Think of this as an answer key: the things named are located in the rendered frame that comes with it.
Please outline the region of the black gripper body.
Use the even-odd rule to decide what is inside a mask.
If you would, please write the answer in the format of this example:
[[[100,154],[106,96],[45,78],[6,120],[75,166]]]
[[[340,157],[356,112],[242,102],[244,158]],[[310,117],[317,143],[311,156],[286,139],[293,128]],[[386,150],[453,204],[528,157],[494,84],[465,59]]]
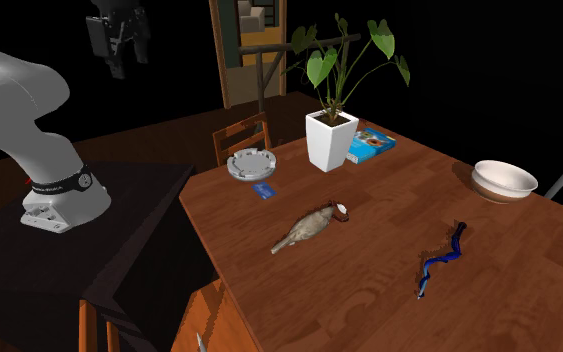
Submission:
[[[119,46],[129,40],[147,39],[147,17],[143,8],[113,10],[108,15],[107,25],[113,51],[118,51]]]

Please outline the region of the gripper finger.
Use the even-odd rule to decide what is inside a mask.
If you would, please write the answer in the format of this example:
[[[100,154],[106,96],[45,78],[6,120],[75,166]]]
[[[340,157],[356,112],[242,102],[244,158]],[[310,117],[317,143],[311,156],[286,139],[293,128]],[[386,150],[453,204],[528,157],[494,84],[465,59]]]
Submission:
[[[108,66],[113,78],[123,80],[125,72],[123,68],[122,56],[119,49],[111,49],[108,56]]]
[[[134,50],[137,62],[140,64],[147,64],[148,59],[148,41],[149,38],[146,36],[136,35],[133,37]]]

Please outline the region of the wooden framed doorway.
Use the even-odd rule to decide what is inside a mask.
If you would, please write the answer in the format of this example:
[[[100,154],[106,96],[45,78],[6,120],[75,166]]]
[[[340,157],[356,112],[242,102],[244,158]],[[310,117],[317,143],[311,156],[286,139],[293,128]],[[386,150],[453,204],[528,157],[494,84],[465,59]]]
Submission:
[[[243,54],[240,49],[286,42],[287,1],[208,0],[223,107],[256,101],[264,110],[266,96],[284,96],[286,54],[268,52]]]

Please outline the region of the grey round ashtray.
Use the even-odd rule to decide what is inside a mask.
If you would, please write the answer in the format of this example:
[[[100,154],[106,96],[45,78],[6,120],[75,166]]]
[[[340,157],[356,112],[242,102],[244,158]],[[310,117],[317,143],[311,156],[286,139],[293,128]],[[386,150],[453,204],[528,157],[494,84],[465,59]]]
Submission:
[[[227,159],[227,169],[237,180],[252,182],[271,176],[276,170],[277,159],[268,150],[247,148],[235,152]]]

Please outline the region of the small blue card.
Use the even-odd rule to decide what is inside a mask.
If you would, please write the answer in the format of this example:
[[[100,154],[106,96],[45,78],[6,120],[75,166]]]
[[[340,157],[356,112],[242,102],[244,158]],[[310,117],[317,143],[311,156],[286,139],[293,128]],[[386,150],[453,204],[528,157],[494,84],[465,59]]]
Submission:
[[[253,184],[251,188],[264,200],[276,195],[276,192],[266,182]]]

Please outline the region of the dark robot stand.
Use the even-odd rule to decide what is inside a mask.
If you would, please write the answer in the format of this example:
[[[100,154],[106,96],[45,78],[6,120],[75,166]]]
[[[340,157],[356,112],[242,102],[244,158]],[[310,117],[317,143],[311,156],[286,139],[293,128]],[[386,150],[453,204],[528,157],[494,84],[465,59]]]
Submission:
[[[170,352],[213,265],[179,194],[191,165],[94,162],[112,202],[56,234],[0,211],[0,339],[21,352],[78,352],[79,304],[120,330],[126,352]]]

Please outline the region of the green plant in white pot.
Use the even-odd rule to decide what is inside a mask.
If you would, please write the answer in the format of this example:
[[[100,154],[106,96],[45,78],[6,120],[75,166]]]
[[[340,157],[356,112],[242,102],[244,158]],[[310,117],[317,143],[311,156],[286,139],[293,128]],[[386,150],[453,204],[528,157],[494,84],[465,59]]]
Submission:
[[[348,61],[350,35],[347,21],[335,17],[342,42],[327,46],[316,38],[314,25],[299,27],[291,38],[295,54],[305,52],[308,58],[291,67],[303,71],[314,88],[326,86],[326,94],[318,97],[321,109],[305,117],[309,161],[323,172],[343,165],[357,130],[359,119],[346,113],[349,95],[344,92],[348,76],[356,64]]]

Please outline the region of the brown bird figure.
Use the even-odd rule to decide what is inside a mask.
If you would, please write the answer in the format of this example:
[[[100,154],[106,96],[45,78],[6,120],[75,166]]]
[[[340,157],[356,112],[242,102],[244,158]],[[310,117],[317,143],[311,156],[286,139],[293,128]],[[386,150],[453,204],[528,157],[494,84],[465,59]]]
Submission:
[[[271,253],[276,254],[287,246],[292,246],[297,242],[315,237],[329,225],[332,219],[339,222],[348,221],[349,212],[347,207],[340,202],[330,200],[325,205],[306,213],[271,248]]]

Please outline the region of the blue book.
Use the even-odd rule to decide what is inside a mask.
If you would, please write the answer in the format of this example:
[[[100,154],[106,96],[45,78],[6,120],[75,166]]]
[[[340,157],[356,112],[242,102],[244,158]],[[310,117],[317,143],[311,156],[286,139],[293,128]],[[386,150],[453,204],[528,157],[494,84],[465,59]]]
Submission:
[[[372,128],[357,131],[347,153],[347,159],[355,164],[360,164],[382,152],[392,149],[396,140]]]

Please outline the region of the orange wooden chair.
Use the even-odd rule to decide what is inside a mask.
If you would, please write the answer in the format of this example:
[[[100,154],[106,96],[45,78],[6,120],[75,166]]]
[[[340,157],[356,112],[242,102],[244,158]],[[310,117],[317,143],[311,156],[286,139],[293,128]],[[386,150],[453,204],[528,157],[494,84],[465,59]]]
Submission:
[[[79,302],[79,352],[97,352],[97,316],[86,300]],[[199,352],[199,333],[207,352],[260,352],[220,279],[191,294],[170,352]],[[124,332],[106,322],[107,352],[124,352]]]

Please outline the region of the brown wooden table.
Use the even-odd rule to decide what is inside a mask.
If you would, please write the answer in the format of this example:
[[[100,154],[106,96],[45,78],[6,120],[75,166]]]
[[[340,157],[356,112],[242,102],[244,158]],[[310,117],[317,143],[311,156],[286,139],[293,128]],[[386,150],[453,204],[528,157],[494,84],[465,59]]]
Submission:
[[[405,137],[327,173],[304,140],[275,155],[269,199],[225,168],[180,195],[260,352],[563,352],[563,206],[489,202],[467,164]],[[330,200],[348,221],[271,253]],[[460,222],[462,255],[432,264],[417,299]]]

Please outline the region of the twisted blue pen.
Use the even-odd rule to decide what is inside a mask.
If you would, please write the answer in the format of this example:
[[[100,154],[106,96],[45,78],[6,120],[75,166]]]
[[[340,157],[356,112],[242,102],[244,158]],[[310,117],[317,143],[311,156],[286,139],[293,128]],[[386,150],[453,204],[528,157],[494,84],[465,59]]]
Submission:
[[[466,228],[467,228],[467,224],[465,222],[460,222],[457,225],[457,228],[454,231],[453,235],[451,236],[451,240],[450,240],[451,250],[448,253],[446,253],[442,256],[429,258],[423,263],[422,278],[420,279],[419,284],[418,284],[417,299],[421,299],[425,296],[427,283],[428,283],[429,279],[431,278],[429,268],[432,264],[435,264],[435,263],[438,263],[438,262],[448,263],[449,261],[458,259],[462,255],[461,247],[460,247],[460,239],[461,239],[463,231]]]

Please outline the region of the white and brown bowl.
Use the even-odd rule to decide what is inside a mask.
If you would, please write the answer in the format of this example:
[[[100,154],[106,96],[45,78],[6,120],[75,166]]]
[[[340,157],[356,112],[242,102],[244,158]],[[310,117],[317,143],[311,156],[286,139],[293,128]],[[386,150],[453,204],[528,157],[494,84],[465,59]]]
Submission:
[[[529,196],[538,187],[538,181],[527,171],[512,164],[482,160],[474,166],[471,185],[484,199],[509,204]]]

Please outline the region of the dark wooden rail stand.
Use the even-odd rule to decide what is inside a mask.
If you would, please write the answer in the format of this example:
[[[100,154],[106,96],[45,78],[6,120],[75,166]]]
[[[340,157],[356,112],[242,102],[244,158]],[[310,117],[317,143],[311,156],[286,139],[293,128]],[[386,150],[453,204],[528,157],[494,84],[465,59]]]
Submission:
[[[344,35],[342,37],[336,37],[332,39],[322,40],[318,42],[313,39],[309,44],[301,44],[299,49],[305,51],[307,49],[319,48],[320,46],[333,46],[336,44],[343,44],[346,42],[354,42],[361,38],[360,34]],[[277,65],[285,57],[285,53],[293,49],[290,43],[284,44],[266,44],[266,45],[255,45],[255,46],[240,46],[238,52],[241,55],[251,55],[253,54],[256,58],[256,80],[257,80],[257,98],[258,98],[258,109],[260,112],[264,111],[264,92],[265,89],[276,70]],[[266,74],[263,73],[263,54],[274,52],[276,54],[272,66]]]

